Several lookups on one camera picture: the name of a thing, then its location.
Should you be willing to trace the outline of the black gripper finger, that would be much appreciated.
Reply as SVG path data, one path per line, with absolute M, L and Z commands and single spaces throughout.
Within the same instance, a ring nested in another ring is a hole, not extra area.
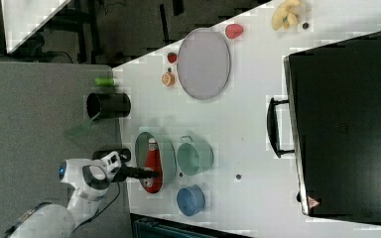
M 147 175 L 143 175 L 142 179 L 155 179 L 155 178 L 158 178 L 159 176 L 160 176 L 159 173 L 149 173 Z
M 155 173 L 156 171 L 151 168 L 141 168 L 144 172 Z

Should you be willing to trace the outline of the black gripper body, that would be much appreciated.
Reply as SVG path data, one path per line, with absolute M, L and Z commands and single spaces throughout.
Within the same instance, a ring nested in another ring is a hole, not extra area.
M 123 182 L 127 178 L 140 179 L 140 169 L 132 168 L 126 165 L 123 165 L 120 169 L 117 170 L 115 176 L 113 177 L 113 182 Z

